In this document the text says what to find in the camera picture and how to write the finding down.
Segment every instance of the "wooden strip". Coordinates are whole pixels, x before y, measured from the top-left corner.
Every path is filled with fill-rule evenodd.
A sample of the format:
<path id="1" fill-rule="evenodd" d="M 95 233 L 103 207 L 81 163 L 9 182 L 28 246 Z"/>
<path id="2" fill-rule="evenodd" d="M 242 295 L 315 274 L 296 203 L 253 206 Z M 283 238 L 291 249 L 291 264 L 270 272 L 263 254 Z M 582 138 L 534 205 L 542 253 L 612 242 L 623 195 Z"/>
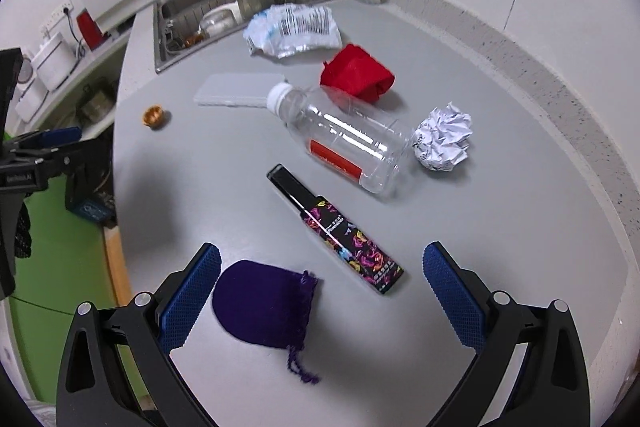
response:
<path id="1" fill-rule="evenodd" d="M 122 253 L 120 230 L 115 227 L 114 229 L 104 229 L 103 233 L 107 265 L 116 302 L 118 306 L 126 306 L 133 298 L 133 293 Z"/>

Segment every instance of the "countertop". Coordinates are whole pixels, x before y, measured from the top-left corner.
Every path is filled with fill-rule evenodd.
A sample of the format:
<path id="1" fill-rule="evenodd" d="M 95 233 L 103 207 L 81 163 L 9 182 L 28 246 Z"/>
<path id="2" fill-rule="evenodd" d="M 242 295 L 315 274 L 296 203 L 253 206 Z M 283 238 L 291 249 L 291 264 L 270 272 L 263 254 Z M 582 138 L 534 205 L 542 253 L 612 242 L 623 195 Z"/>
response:
<path id="1" fill-rule="evenodd" d="M 529 305 L 566 301 L 589 367 L 628 266 L 588 180 L 506 90 L 452 49 L 379 7 L 330 6 L 345 43 L 362 45 L 396 74 L 380 107 L 415 126 L 434 106 L 453 102 L 474 119 L 470 158 L 451 173 L 418 166 L 401 194 L 375 198 L 309 158 L 267 111 L 193 103 L 211 73 L 282 73 L 292 84 L 314 85 L 333 52 L 249 57 L 238 33 L 156 75 L 152 9 L 140 12 L 122 71 L 114 146 L 133 292 L 154 291 L 205 241 L 220 248 L 223 267 L 254 259 L 323 279 L 302 354 L 323 377 L 319 385 L 288 373 L 284 352 L 230 337 L 207 304 L 186 345 L 172 352 L 196 397 L 223 427 L 300 425 L 303 417 L 308 427 L 425 425 L 473 355 L 422 276 L 422 250 L 431 241 L 491 290 Z M 172 113 L 156 133 L 140 123 L 152 103 Z M 405 268 L 396 291 L 376 295 L 306 232 L 265 178 L 278 162 Z"/>

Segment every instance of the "green floor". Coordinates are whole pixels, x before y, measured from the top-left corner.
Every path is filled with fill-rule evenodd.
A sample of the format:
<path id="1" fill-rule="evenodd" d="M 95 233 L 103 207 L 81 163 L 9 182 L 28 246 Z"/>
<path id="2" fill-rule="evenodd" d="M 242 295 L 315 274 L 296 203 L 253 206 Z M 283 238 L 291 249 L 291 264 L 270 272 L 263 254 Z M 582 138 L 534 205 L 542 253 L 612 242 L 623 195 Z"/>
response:
<path id="1" fill-rule="evenodd" d="M 64 176 L 26 202 L 33 253 L 16 260 L 9 297 L 20 356 L 36 398 L 54 403 L 60 358 L 80 302 L 115 306 L 100 227 L 64 207 Z"/>

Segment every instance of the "red cloth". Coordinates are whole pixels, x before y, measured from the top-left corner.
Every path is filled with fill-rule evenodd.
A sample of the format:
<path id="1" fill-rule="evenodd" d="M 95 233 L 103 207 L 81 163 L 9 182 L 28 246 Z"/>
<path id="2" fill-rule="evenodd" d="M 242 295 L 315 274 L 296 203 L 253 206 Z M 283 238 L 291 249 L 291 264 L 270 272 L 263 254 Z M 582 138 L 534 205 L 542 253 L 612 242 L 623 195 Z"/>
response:
<path id="1" fill-rule="evenodd" d="M 320 85 L 341 89 L 365 102 L 376 103 L 393 85 L 393 73 L 361 47 L 347 44 L 324 63 Z"/>

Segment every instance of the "crumpled paper ball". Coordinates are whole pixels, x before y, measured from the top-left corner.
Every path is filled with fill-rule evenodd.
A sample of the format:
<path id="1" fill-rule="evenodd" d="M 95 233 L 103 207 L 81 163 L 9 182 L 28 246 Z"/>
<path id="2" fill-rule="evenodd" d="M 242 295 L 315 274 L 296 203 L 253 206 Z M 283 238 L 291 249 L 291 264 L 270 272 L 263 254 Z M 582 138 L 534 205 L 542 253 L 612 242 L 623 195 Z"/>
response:
<path id="1" fill-rule="evenodd" d="M 450 171 L 466 159 L 466 140 L 472 135 L 471 117 L 449 102 L 435 108 L 414 134 L 414 153 L 432 171 Z"/>

